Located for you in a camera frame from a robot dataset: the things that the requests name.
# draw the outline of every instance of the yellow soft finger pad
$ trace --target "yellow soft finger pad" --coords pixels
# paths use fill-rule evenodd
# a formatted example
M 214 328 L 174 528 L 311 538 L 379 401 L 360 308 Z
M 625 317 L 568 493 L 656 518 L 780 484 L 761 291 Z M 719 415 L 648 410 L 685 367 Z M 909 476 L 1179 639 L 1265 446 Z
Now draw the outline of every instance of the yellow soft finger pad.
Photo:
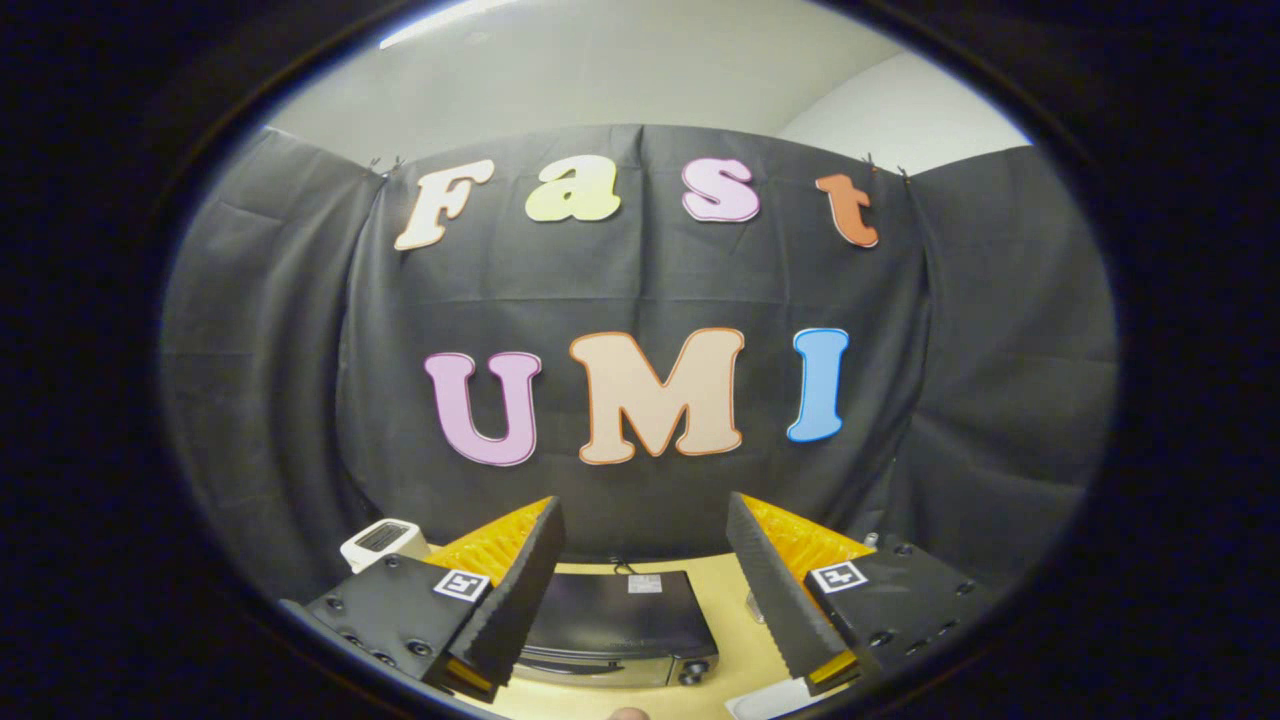
M 544 497 L 471 530 L 433 552 L 425 561 L 440 568 L 488 575 L 497 585 L 516 561 L 525 539 L 534 530 L 539 515 L 550 500 Z
M 776 505 L 745 495 L 741 497 L 748 510 L 755 516 L 760 529 L 773 543 L 773 548 L 778 551 L 778 556 L 782 557 L 791 577 L 801 587 L 804 587 L 804 577 L 809 574 L 809 570 L 876 552 L 860 542 L 851 541 Z

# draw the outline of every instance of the blue letter i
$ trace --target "blue letter i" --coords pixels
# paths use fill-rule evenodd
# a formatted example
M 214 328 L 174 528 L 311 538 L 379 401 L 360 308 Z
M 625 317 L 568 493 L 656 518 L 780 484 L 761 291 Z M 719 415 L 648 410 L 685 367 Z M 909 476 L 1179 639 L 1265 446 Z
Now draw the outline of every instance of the blue letter i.
M 836 415 L 840 388 L 840 356 L 849 347 L 849 333 L 836 328 L 810 328 L 796 333 L 795 348 L 804 357 L 800 416 L 787 428 L 791 442 L 813 442 L 840 432 Z

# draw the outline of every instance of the table surface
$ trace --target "table surface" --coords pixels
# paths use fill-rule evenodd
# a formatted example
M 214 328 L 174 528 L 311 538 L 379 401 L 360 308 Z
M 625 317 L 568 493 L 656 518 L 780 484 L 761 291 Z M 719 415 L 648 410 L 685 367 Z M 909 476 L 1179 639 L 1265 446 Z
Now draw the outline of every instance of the table surface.
M 635 562 L 636 573 L 685 570 L 719 648 L 719 664 L 695 687 L 581 688 L 512 678 L 493 705 L 461 697 L 515 720 L 607 720 L 639 707 L 652 720 L 732 719 L 724 702 L 790 678 L 768 628 L 746 607 L 746 578 L 732 553 L 666 562 Z M 562 562 L 558 573 L 612 573 L 612 565 Z

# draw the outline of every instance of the white wall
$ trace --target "white wall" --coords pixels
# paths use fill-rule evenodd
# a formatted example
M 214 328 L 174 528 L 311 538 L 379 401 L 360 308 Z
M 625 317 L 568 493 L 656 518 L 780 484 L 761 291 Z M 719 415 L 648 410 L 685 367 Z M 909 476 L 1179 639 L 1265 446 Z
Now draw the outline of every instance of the white wall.
M 911 53 L 855 74 L 800 113 L 783 140 L 916 174 L 964 158 L 1030 145 L 998 110 Z

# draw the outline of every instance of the black fabric backdrop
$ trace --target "black fabric backdrop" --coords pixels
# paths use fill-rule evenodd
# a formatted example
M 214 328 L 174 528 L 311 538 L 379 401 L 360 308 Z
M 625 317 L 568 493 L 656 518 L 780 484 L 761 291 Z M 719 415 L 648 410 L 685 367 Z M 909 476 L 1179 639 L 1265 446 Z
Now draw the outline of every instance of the black fabric backdrop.
M 603 222 L 529 219 L 538 172 L 581 154 L 617 163 L 621 209 Z M 708 156 L 751 169 L 755 218 L 699 223 L 681 208 L 681 168 Z M 422 174 L 486 158 L 494 177 L 439 243 L 393 249 Z M 836 232 L 813 186 L 833 173 L 870 196 L 876 247 Z M 742 445 L 581 462 L 586 380 L 570 342 L 628 332 L 666 377 L 705 327 L 746 338 Z M 810 327 L 850 334 L 845 425 L 794 443 L 791 340 Z M 529 461 L 480 465 L 448 446 L 422 370 L 443 351 L 475 359 L 472 411 L 492 437 L 504 418 L 488 357 L 541 357 Z M 1048 547 L 1101 457 L 1117 348 L 1101 256 L 1034 149 L 905 183 L 759 136 L 613 126 L 458 149 L 387 178 L 264 131 L 191 224 L 163 354 L 197 501 L 259 587 L 310 598 L 348 573 L 338 544 L 379 516 L 445 542 L 554 493 L 568 560 L 692 556 L 728 550 L 731 489 L 854 537 L 902 534 L 1004 584 Z

